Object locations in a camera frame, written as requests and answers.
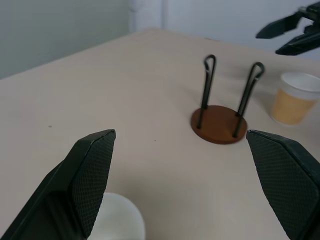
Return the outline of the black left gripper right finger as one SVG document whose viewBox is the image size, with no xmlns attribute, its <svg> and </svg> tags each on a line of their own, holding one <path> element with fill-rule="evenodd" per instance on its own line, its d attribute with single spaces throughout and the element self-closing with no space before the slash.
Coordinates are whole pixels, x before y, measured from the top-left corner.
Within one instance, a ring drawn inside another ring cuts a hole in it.
<svg viewBox="0 0 320 240">
<path fill-rule="evenodd" d="M 320 238 L 320 163 L 297 141 L 246 133 L 265 197 L 291 240 Z"/>
</svg>

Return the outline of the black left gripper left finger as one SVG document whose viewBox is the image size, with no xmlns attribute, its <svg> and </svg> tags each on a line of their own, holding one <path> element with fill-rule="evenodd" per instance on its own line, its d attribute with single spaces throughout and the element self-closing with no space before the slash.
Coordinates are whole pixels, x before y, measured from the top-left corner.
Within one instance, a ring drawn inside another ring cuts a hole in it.
<svg viewBox="0 0 320 240">
<path fill-rule="evenodd" d="M 113 156 L 113 129 L 79 139 L 41 181 L 3 240 L 86 240 L 93 230 Z"/>
</svg>

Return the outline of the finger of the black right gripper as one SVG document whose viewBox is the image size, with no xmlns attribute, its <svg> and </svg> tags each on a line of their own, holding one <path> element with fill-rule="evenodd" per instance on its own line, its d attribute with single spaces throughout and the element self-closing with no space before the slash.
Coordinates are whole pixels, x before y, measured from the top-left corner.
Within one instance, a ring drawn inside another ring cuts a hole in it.
<svg viewBox="0 0 320 240">
<path fill-rule="evenodd" d="M 320 47 L 320 32 L 314 31 L 294 37 L 275 51 L 277 55 L 297 56 Z"/>
<path fill-rule="evenodd" d="M 302 14 L 296 12 L 267 24 L 255 36 L 256 39 L 273 39 L 297 28 Z"/>
</svg>

